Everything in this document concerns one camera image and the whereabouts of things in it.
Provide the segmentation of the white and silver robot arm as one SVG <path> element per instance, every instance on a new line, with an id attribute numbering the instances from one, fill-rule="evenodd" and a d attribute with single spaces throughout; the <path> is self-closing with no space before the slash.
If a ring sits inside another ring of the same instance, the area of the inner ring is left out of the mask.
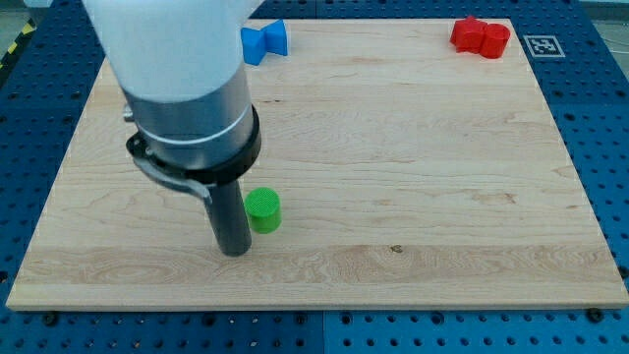
<path id="1" fill-rule="evenodd" d="M 84 0 L 134 122 L 154 155 L 206 169 L 255 120 L 241 29 L 261 0 Z"/>

